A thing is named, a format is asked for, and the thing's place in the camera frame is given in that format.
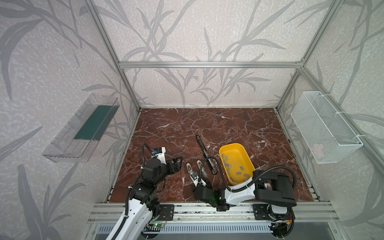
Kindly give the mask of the black stapler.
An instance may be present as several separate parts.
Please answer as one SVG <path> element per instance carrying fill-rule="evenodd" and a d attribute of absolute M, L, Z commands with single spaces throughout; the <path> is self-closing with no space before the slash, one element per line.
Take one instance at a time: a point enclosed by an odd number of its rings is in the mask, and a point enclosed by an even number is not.
<path fill-rule="evenodd" d="M 203 144 L 203 141 L 201 140 L 199 135 L 196 135 L 196 140 L 197 140 L 198 145 L 202 149 L 204 158 L 208 158 L 210 155 L 209 155 L 209 153 L 208 153 L 208 151 L 207 151 L 205 145 Z M 218 174 L 218 169 L 215 166 L 215 164 L 212 162 L 211 159 L 207 159 L 207 164 L 208 164 L 208 167 L 209 167 L 211 173 L 213 175 L 217 175 Z"/>

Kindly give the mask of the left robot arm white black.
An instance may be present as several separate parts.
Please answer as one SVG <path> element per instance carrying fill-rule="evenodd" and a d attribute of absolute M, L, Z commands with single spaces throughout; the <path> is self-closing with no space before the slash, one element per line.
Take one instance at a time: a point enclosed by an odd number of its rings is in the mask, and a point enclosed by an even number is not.
<path fill-rule="evenodd" d="M 148 223 L 160 215 L 160 201 L 156 197 L 158 185 L 167 176 L 182 169 L 183 158 L 168 162 L 163 154 L 157 154 L 145 163 L 139 177 L 129 188 L 125 209 L 108 235 L 108 240 L 136 240 Z"/>

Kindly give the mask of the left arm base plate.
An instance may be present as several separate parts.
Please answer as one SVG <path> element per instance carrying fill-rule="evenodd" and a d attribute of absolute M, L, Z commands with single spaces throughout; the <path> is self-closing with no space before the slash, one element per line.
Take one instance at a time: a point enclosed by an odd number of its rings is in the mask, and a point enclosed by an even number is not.
<path fill-rule="evenodd" d="M 172 221 L 175 213 L 175 205 L 173 204 L 160 204 L 160 210 L 158 216 L 155 218 L 156 221 Z"/>

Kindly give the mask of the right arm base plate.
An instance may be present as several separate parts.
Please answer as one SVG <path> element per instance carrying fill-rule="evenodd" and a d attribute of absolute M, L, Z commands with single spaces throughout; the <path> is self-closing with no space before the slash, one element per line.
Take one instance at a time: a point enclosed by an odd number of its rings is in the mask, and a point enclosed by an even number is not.
<path fill-rule="evenodd" d="M 280 207 L 271 204 L 253 204 L 252 207 L 255 220 L 277 222 L 295 219 L 292 207 Z"/>

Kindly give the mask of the white mini stapler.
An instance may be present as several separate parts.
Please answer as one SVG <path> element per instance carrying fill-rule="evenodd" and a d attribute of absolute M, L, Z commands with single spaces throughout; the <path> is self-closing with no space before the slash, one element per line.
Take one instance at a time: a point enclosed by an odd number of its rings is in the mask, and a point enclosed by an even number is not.
<path fill-rule="evenodd" d="M 192 165 L 190 163 L 187 163 L 186 167 L 191 179 L 194 180 L 196 178 L 197 173 L 193 170 Z"/>
<path fill-rule="evenodd" d="M 205 168 L 203 167 L 203 164 L 200 160 L 197 161 L 198 167 L 201 169 L 201 175 L 204 178 L 208 177 L 208 173 L 206 172 Z"/>

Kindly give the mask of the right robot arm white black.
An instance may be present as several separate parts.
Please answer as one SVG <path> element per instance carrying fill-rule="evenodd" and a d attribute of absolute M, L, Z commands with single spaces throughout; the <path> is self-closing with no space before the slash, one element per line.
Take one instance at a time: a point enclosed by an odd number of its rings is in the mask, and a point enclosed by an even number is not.
<path fill-rule="evenodd" d="M 297 205 L 295 188 L 297 178 L 294 172 L 291 175 L 275 172 L 273 167 L 267 171 L 253 172 L 253 177 L 246 182 L 214 190 L 209 181 L 200 178 L 194 172 L 192 179 L 195 185 L 193 190 L 195 200 L 207 203 L 218 212 L 225 212 L 239 203 L 256 200 L 269 204 L 274 214 L 282 215 L 278 208 L 291 208 Z"/>

